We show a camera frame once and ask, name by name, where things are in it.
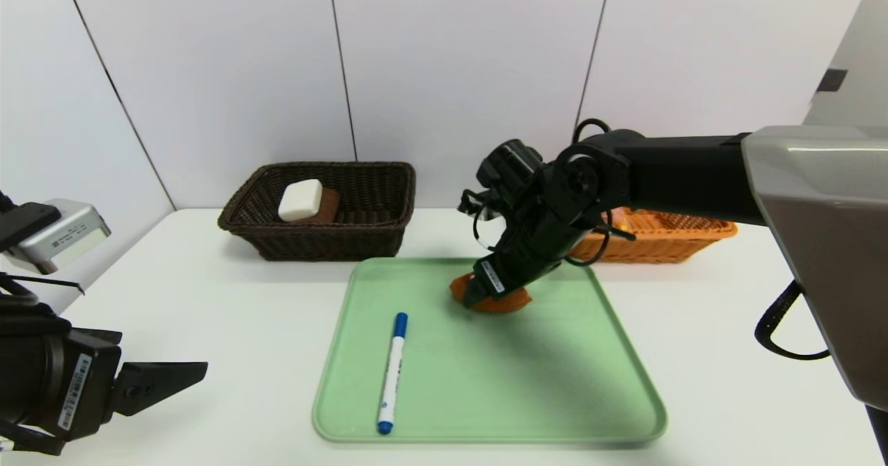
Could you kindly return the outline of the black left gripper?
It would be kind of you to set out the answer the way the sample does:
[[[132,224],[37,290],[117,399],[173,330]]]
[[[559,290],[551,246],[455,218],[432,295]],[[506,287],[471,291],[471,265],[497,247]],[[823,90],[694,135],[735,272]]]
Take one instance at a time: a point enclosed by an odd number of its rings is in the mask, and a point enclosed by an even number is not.
[[[121,340],[89,328],[3,337],[2,437],[79,440],[104,422],[112,387],[110,412],[130,417],[206,377],[207,362],[140,362],[124,363],[114,381]]]

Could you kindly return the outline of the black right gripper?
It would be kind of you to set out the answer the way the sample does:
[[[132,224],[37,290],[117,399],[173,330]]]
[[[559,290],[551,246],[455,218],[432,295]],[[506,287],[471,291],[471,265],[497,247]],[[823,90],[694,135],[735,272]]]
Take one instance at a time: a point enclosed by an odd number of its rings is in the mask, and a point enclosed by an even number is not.
[[[581,229],[552,216],[514,218],[491,254],[466,276],[463,307],[476,309],[488,296],[501,298],[536,282],[559,267],[581,240]]]

